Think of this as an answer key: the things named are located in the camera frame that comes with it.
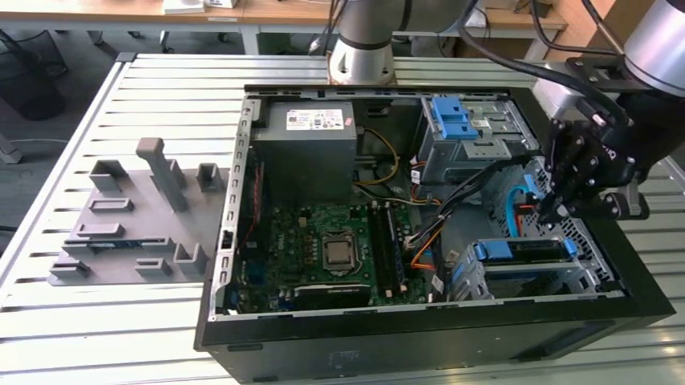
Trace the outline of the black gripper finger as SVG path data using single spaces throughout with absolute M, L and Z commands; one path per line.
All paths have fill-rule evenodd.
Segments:
M 599 142 L 590 136 L 581 136 L 577 170 L 579 177 L 579 198 L 575 210 L 566 217 L 595 217 L 601 211 L 599 189 L 597 188 L 597 170 L 603 159 Z
M 545 150 L 547 192 L 537 206 L 538 221 L 558 223 L 575 210 L 579 198 L 577 161 L 581 150 L 579 120 L 553 120 Z

